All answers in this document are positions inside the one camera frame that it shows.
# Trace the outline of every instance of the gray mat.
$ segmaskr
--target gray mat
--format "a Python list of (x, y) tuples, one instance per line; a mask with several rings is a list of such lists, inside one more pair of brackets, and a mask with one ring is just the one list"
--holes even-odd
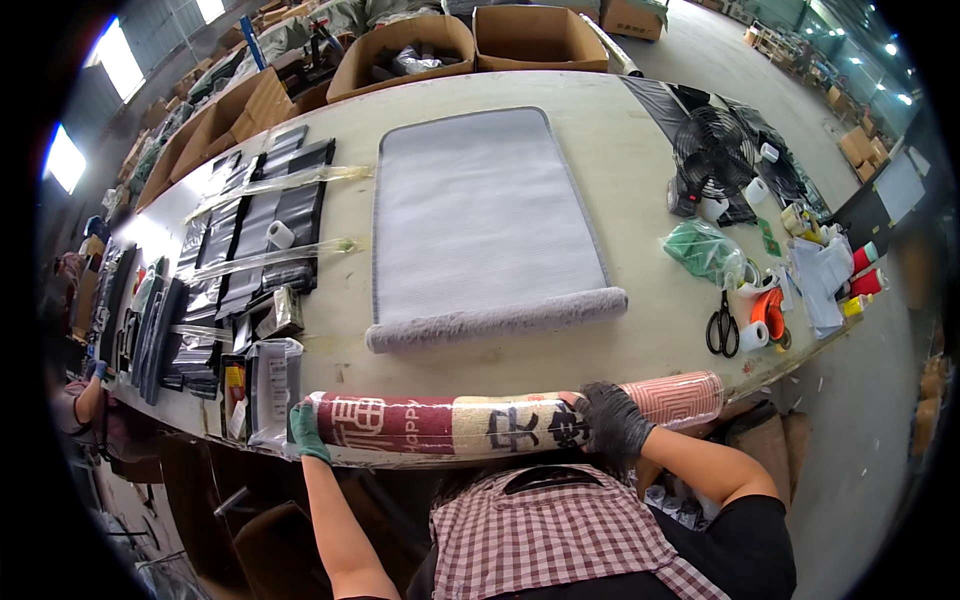
[(375, 352), (613, 318), (607, 270), (546, 115), (509, 108), (393, 130), (373, 201)]

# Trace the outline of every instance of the window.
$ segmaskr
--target window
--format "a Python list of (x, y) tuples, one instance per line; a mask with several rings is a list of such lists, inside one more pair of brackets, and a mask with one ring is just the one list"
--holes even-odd
[(57, 178), (67, 194), (73, 194), (85, 168), (84, 155), (80, 154), (77, 147), (73, 145), (63, 125), (58, 123), (54, 142), (50, 144), (50, 151), (47, 153), (46, 169)]
[(200, 7), (200, 14), (204, 16), (204, 23), (207, 25), (224, 13), (223, 0), (197, 0), (197, 6)]
[(104, 65), (113, 87), (123, 98), (124, 104), (129, 102), (136, 90), (143, 85), (143, 73), (133, 58), (130, 44), (127, 43), (127, 38), (120, 29), (120, 20), (117, 18), (113, 19), (107, 31), (100, 37), (87, 62), (91, 64), (101, 62)]

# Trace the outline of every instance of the green glove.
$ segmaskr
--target green glove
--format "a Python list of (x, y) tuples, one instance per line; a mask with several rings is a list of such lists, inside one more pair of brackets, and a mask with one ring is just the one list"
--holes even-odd
[(313, 412), (310, 398), (290, 409), (290, 429), (294, 434), (294, 442), (300, 447), (300, 456), (312, 456), (330, 464), (330, 451), (320, 439), (317, 415)]

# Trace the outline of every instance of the blue post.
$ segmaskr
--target blue post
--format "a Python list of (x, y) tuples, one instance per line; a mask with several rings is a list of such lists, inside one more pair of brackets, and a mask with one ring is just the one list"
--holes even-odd
[(263, 52), (260, 51), (260, 46), (256, 43), (256, 34), (253, 33), (253, 25), (251, 25), (248, 16), (240, 17), (240, 29), (243, 31), (243, 36), (247, 39), (247, 45), (250, 46), (253, 60), (256, 61), (256, 70), (262, 71), (267, 68), (267, 63), (263, 59)]

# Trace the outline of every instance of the black gloves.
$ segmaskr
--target black gloves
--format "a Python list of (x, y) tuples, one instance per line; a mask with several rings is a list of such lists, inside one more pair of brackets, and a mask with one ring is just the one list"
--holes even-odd
[(607, 381), (588, 383), (580, 393), (585, 397), (578, 397), (573, 408), (590, 425), (587, 450), (603, 452), (621, 465), (638, 457), (654, 424), (627, 393)]

